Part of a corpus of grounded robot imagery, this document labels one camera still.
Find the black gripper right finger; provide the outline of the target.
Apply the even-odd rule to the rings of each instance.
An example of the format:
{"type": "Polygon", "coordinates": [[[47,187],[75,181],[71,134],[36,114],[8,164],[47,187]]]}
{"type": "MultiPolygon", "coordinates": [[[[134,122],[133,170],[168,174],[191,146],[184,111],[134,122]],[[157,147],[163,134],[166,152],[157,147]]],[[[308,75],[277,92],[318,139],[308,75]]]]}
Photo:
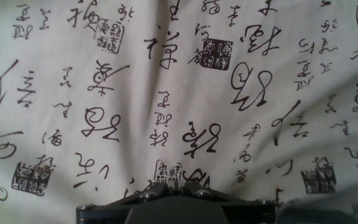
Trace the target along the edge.
{"type": "Polygon", "coordinates": [[[270,199],[243,200],[197,182],[187,182],[181,187],[175,184],[175,195],[188,197],[206,205],[196,210],[209,217],[225,218],[228,223],[275,223],[275,204],[270,199]]]}

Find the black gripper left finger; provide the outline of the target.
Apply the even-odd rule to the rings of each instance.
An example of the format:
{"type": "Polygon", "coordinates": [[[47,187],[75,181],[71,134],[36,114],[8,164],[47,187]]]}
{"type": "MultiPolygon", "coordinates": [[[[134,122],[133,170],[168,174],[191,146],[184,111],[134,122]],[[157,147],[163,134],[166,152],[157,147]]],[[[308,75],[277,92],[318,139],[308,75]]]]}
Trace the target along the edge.
{"type": "Polygon", "coordinates": [[[124,223],[137,205],[173,196],[176,183],[154,183],[149,188],[106,205],[86,203],[76,207],[76,224],[124,223]]]}

